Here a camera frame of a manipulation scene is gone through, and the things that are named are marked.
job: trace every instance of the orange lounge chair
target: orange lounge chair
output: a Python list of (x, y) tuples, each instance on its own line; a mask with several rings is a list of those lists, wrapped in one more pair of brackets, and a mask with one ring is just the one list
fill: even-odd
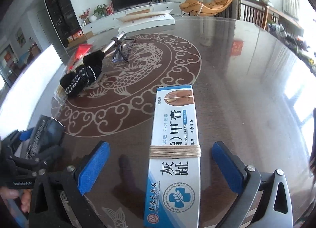
[(233, 0), (214, 0), (202, 3), (198, 0), (186, 0), (179, 7), (185, 13), (193, 16), (214, 16), (224, 11)]

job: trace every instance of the white and blue box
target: white and blue box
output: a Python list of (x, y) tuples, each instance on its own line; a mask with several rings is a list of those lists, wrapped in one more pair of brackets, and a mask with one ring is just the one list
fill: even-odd
[[(157, 89), (151, 145), (197, 145), (191, 85)], [(200, 158), (150, 159), (144, 226), (198, 227)]]

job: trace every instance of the dark cabinet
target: dark cabinet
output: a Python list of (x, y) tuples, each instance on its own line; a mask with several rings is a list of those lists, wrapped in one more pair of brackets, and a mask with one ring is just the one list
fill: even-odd
[(81, 30), (70, 0), (45, 0), (49, 16), (64, 47), (68, 37)]

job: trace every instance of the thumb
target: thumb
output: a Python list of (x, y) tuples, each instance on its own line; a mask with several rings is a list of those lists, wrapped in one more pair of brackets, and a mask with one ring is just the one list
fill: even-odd
[(19, 196), (18, 190), (10, 190), (7, 187), (0, 188), (0, 195), (3, 199), (15, 199)]

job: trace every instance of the circular decorative pattern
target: circular decorative pattern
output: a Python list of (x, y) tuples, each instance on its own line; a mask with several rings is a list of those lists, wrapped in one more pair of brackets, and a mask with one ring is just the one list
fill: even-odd
[(124, 47), (128, 63), (104, 58), (96, 82), (62, 108), (53, 105), (52, 114), (66, 133), (97, 137), (123, 131), (152, 117), (158, 87), (195, 82), (201, 56), (193, 44), (158, 33), (132, 38), (136, 42), (127, 41)]
[(147, 221), (151, 224), (157, 224), (159, 222), (159, 216), (156, 214), (149, 214), (147, 216)]
[(189, 210), (195, 201), (192, 187), (184, 182), (171, 184), (163, 193), (163, 204), (172, 212), (180, 213)]

